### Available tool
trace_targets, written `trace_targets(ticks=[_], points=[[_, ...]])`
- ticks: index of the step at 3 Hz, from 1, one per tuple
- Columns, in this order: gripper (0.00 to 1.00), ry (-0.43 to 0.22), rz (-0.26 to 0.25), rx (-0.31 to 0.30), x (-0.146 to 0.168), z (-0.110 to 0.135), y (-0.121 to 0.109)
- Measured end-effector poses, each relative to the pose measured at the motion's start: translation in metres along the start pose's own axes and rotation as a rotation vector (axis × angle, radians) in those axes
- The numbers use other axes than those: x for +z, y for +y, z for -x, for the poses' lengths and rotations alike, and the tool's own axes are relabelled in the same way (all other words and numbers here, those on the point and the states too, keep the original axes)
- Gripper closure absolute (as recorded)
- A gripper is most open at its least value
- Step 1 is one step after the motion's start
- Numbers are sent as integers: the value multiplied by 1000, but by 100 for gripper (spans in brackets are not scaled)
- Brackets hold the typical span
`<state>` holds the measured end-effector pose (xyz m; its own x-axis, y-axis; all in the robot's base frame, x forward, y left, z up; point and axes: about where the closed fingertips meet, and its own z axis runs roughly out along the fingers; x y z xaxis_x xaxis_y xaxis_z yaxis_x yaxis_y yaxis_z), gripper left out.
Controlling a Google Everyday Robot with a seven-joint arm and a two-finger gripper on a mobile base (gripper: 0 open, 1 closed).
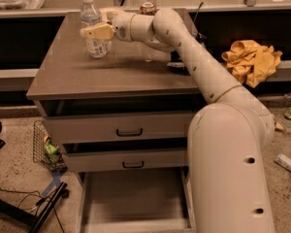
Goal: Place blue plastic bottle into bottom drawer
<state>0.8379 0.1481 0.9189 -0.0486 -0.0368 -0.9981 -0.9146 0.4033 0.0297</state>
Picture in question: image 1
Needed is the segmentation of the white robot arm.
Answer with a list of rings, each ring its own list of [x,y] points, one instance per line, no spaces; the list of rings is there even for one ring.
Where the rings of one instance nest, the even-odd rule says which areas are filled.
[[[261,150],[273,138],[270,111],[191,35],[180,15],[121,13],[81,30],[85,39],[175,50],[207,105],[187,136],[197,233],[275,233]]]

